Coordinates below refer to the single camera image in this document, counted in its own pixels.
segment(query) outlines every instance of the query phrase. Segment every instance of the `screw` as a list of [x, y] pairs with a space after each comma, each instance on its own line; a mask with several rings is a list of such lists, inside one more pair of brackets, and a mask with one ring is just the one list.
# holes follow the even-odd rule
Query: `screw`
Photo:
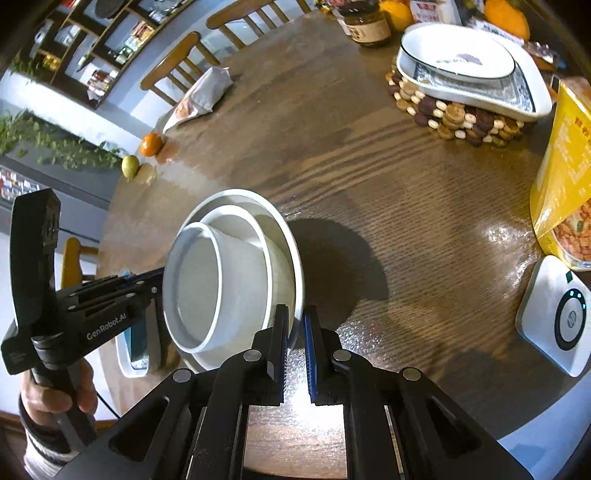
[[244, 355], [242, 355], [242, 357], [247, 362], [256, 362], [257, 360], [261, 359], [262, 353], [260, 353], [258, 350], [247, 350], [246, 352], [244, 352]]
[[337, 360], [337, 362], [347, 362], [351, 360], [351, 352], [348, 350], [337, 350], [333, 353], [333, 358]]
[[173, 374], [173, 380], [176, 383], [188, 382], [189, 380], [191, 380], [191, 372], [189, 370], [187, 370], [186, 368], [183, 368], [182, 370], [177, 370]]
[[416, 382], [421, 378], [421, 372], [413, 367], [405, 368], [402, 376], [411, 382]]

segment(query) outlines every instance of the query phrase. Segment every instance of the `lime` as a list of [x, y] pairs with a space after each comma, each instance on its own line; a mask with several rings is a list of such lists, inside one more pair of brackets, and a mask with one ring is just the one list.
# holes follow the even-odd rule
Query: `lime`
[[132, 179], [139, 170], [139, 158], [135, 155], [127, 155], [121, 162], [121, 171], [126, 179]]

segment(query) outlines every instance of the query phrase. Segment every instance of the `wooden bead trivet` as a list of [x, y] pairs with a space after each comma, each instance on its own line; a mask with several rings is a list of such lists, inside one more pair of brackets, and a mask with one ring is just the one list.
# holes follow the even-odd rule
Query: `wooden bead trivet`
[[473, 147], [483, 143], [505, 147], [511, 140], [521, 139], [532, 125], [482, 108], [430, 97], [417, 90], [395, 67], [386, 74], [386, 81], [396, 107], [412, 115], [418, 126], [431, 127], [444, 140], [459, 138]]

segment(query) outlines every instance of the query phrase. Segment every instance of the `snack package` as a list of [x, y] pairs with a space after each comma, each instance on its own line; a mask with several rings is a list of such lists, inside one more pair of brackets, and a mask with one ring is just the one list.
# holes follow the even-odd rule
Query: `snack package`
[[544, 252], [572, 270], [591, 270], [591, 87], [560, 82], [550, 142], [530, 192], [535, 235]]
[[228, 69], [211, 67], [185, 93], [164, 125], [164, 133], [180, 123], [213, 111], [213, 106], [222, 98], [232, 84]]

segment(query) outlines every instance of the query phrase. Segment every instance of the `white device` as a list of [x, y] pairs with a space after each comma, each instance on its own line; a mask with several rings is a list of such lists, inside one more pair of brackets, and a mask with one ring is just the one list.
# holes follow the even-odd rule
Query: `white device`
[[560, 259], [539, 260], [517, 311], [517, 331], [571, 377], [578, 377], [591, 353], [587, 325], [591, 291]]

